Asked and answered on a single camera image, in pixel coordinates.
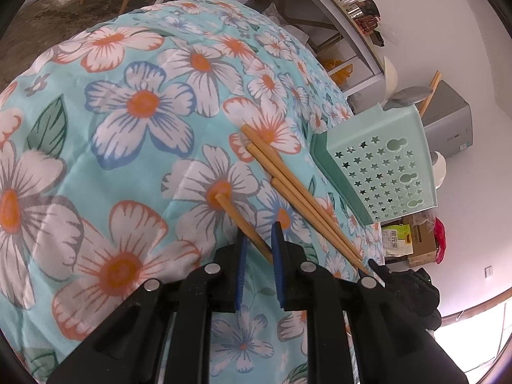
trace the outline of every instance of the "floor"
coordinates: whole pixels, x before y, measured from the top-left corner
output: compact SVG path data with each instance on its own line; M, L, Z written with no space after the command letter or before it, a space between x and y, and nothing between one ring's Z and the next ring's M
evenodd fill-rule
M38 0L23 7L0 40L0 92L47 48L117 16L122 0ZM130 0L126 12L150 5Z

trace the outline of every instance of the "window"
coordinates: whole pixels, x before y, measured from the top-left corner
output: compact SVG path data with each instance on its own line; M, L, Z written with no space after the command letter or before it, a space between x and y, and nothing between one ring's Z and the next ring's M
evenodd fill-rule
M489 370L512 333L512 301L439 328L437 343L476 384Z

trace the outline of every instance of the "chopsticks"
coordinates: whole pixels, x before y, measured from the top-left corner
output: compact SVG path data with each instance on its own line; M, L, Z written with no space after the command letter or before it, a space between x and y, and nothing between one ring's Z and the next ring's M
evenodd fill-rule
M340 245L340 241L334 234L329 231L326 231L319 219L313 215L292 193L291 191L279 180L276 178L272 178L270 181L277 192L285 198L291 205L304 217L308 220L308 222L316 229L319 233L321 233L354 267L362 270L365 274L370 275L368 270L361 264L361 261L357 259L357 257L350 251L350 249L344 248Z
M279 179L297 198L307 207L313 208L321 219L325 221L341 239L343 243L362 261L362 257L350 240L341 231L340 227L327 214L326 210L317 202L306 187L291 172L291 170L283 163L281 157L265 143L260 136L247 124L242 125L242 132L252 141L246 146L247 151L254 156L256 160L275 178Z
M326 210L309 193L305 186L286 167L279 155L272 150L258 134L247 124L242 132L252 141L246 149L273 176L271 185L304 217L309 223L352 264L364 273L368 270L360 263L359 252Z
M439 82L441 81L441 78L443 77L443 74L436 70L436 74L432 78L432 81L430 83L430 88L432 89L432 93L423 100L419 107L419 116L423 116L425 114L425 111L427 111L428 105L430 104L430 101L432 100L432 97L434 96L434 92L436 92L437 85L439 85Z
M238 225L238 227L242 230L242 232L251 240L254 246L258 249L258 251L265 257L270 264L272 264L272 250L267 245L263 238L256 232L254 227L249 224L244 217L236 210L235 206L231 203L231 201L226 198L222 193L217 193L215 195L215 200L219 203L220 206L226 211L229 217Z

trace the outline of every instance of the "gray appliance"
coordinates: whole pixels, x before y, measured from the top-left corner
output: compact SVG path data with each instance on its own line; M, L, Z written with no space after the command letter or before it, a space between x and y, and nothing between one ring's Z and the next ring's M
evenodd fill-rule
M439 82L421 120L430 151L450 157L473 144L469 104L444 81Z

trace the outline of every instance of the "wall outlet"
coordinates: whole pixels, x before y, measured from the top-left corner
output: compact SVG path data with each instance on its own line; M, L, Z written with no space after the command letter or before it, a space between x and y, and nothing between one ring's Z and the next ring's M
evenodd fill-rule
M492 266L484 268L485 278L492 276Z

